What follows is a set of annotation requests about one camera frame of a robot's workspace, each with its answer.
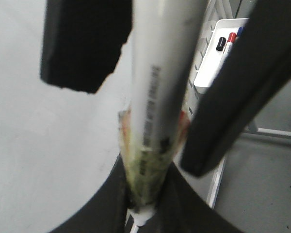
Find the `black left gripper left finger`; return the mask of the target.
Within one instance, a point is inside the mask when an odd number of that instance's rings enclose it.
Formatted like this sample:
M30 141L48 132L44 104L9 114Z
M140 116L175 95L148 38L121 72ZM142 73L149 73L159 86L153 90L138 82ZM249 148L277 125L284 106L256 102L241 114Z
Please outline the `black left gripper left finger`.
M48 0L41 80L96 93L116 68L131 20L130 0Z

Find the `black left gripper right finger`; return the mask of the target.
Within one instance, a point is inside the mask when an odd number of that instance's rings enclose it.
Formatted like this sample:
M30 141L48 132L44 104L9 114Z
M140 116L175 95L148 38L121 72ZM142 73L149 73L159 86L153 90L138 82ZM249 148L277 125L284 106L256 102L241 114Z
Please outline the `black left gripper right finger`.
M202 97L180 166L200 177L221 161L245 126L291 79L291 0L259 0Z

